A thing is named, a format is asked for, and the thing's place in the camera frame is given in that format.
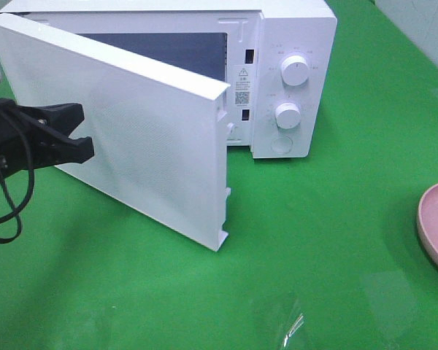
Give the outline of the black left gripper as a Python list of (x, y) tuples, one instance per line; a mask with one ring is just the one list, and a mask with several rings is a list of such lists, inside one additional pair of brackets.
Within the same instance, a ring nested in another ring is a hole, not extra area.
[[(22, 113), (54, 131), (31, 131)], [(14, 100), (0, 98), (0, 160), (6, 160), (4, 178), (28, 170), (28, 157), (21, 134), (25, 137), (35, 169), (66, 163), (82, 164), (94, 156), (93, 139), (71, 139), (69, 135), (84, 121), (81, 104), (18, 106)]]

